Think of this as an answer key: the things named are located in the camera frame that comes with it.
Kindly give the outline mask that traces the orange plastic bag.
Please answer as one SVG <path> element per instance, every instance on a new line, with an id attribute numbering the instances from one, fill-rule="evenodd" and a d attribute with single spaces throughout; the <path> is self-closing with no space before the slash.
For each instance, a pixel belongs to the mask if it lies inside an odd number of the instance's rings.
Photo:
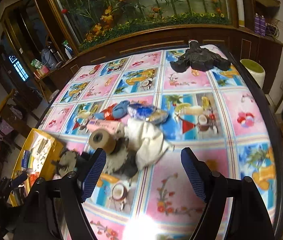
<path id="1" fill-rule="evenodd" d="M 39 172 L 33 172 L 33 173 L 29 174 L 29 184 L 30 184 L 30 187 L 33 186 L 33 184 L 35 183 L 37 178 L 39 178 Z"/>

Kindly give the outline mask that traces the blue tissue pack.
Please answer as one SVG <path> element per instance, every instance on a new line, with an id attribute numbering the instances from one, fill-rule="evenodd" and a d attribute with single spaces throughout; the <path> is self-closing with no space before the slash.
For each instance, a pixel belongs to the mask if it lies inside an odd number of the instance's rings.
<path id="1" fill-rule="evenodd" d="M 27 170 L 28 169 L 30 155 L 31 155 L 31 153 L 30 153 L 29 150 L 25 150 L 23 152 L 23 157 L 22 157 L 22 162 L 21 162 L 21 168 L 23 170 Z"/>

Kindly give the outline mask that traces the pink tissue pack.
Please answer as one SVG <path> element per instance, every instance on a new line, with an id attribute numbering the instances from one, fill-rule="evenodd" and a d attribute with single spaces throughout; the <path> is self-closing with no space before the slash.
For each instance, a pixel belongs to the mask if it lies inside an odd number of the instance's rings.
<path id="1" fill-rule="evenodd" d="M 86 124 L 86 128 L 90 132 L 96 131 L 97 129 L 104 129 L 109 134 L 120 138 L 124 137 L 125 125 L 120 121 L 92 119 Z"/>

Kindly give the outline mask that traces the white cloth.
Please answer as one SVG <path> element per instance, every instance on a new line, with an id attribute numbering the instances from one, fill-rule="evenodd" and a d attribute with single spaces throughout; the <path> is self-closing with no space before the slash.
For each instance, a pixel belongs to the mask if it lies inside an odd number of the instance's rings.
<path id="1" fill-rule="evenodd" d="M 128 139 L 128 148 L 136 152 L 138 170 L 157 163 L 167 151 L 175 148 L 164 139 L 163 132 L 150 122 L 129 118 L 124 135 Z"/>

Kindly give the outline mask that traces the blue towel rag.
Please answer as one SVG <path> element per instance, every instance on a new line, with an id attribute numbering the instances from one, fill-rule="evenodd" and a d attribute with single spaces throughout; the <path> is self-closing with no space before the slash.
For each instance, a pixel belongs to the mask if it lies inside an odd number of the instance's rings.
<path id="1" fill-rule="evenodd" d="M 120 103 L 114 103 L 111 106 L 105 108 L 103 111 L 94 115 L 98 120 L 110 120 L 116 121 L 127 115 L 127 109 L 130 102 L 128 100 L 121 101 Z"/>

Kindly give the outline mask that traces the blue foil snack bag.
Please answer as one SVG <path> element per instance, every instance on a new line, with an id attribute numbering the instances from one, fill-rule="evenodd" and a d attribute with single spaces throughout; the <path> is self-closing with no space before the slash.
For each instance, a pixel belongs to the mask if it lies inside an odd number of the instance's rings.
<path id="1" fill-rule="evenodd" d="M 150 122 L 154 125 L 166 122 L 169 113 L 165 110 L 157 108 L 154 105 L 142 103 L 130 103 L 127 107 L 127 113 L 131 118 Z"/>

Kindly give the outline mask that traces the yellow taped tray box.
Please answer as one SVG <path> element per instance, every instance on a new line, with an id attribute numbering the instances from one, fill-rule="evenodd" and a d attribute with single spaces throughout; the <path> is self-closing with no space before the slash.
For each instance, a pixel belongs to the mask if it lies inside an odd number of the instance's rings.
<path id="1" fill-rule="evenodd" d="M 45 180 L 53 179 L 55 167 L 51 164 L 51 161 L 59 158 L 63 147 L 63 144 L 52 135 L 36 128 L 31 129 L 12 172 L 12 179 L 16 178 L 22 171 L 26 171 L 28 174 L 28 179 L 18 186 L 19 193 L 13 190 L 9 195 L 9 200 L 13 206 L 21 205 L 23 198 L 30 192 L 29 174 L 39 172 L 39 177 Z M 25 150 L 29 150 L 31 153 L 27 170 L 21 168 Z"/>

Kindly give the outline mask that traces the grey motor with shaft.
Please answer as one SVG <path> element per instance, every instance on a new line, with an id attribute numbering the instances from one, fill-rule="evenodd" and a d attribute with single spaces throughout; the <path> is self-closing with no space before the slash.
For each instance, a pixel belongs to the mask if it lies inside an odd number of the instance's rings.
<path id="1" fill-rule="evenodd" d="M 64 149 L 57 160 L 52 160 L 51 164 L 55 167 L 53 180 L 61 179 L 71 171 L 77 171 L 90 159 L 87 152 L 77 152 L 75 150 Z"/>

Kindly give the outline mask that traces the wooden chair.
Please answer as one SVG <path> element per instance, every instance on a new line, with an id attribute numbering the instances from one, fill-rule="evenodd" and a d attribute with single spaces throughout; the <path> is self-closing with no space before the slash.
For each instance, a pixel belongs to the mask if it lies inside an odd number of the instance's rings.
<path id="1" fill-rule="evenodd" d="M 0 103 L 0 118 L 2 118 L 8 125 L 10 125 L 15 131 L 17 131 L 24 138 L 27 138 L 31 132 L 31 128 L 26 124 L 26 121 L 18 118 L 10 109 L 8 101 L 12 99 L 15 103 L 19 103 L 16 98 L 18 91 L 12 89 L 11 92 Z M 0 130 L 0 134 L 4 137 L 5 134 Z"/>

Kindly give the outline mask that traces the motor with tan wheel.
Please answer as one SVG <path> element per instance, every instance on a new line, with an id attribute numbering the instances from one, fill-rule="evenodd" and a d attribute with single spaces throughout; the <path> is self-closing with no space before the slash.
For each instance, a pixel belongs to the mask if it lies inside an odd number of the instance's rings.
<path id="1" fill-rule="evenodd" d="M 105 129 L 95 130 L 89 137 L 92 149 L 101 148 L 106 153 L 103 173 L 117 174 L 125 178 L 132 178 L 138 172 L 135 162 L 136 152 L 128 149 L 127 138 L 116 138 Z"/>

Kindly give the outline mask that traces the colourful patterned tablecloth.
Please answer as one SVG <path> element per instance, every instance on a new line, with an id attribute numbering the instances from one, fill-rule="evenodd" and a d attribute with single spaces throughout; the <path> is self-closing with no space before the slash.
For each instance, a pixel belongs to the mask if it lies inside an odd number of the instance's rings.
<path id="1" fill-rule="evenodd" d="M 190 147 L 226 177 L 250 176 L 271 218 L 276 171 L 256 99 L 238 71 L 170 67 L 184 49 L 158 50 L 81 67 L 61 90 L 40 129 L 77 152 L 92 152 L 86 125 L 93 113 L 127 100 L 168 113 L 159 125 L 174 149 L 132 178 L 102 176 L 83 208 L 98 239 L 187 239 L 205 205 L 181 164 Z"/>

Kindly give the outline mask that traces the grey thermos kettle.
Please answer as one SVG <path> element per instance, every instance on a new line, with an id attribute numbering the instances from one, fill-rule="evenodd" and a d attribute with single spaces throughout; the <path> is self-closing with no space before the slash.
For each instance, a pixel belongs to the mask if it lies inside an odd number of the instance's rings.
<path id="1" fill-rule="evenodd" d="M 57 61 L 54 54 L 48 48 L 44 48 L 41 52 L 42 65 L 45 65 L 49 69 L 56 67 Z"/>

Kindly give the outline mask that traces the black gadget on table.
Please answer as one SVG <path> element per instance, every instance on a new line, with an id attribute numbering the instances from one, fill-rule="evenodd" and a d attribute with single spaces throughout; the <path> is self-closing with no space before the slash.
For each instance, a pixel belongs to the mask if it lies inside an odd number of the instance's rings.
<path id="1" fill-rule="evenodd" d="M 231 62 L 224 59 L 207 48 L 201 48 L 197 40 L 188 42 L 189 48 L 177 61 L 171 61 L 171 68 L 177 73 L 185 72 L 189 67 L 193 70 L 206 72 L 214 67 L 227 71 L 231 68 Z"/>

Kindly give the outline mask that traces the purple bottles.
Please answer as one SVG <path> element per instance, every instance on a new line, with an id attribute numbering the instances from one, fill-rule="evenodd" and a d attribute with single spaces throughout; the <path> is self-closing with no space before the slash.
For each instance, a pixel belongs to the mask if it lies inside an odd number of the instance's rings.
<path id="1" fill-rule="evenodd" d="M 266 35 L 266 20 L 264 16 L 260 16 L 257 13 L 254 16 L 254 32 L 261 36 Z"/>

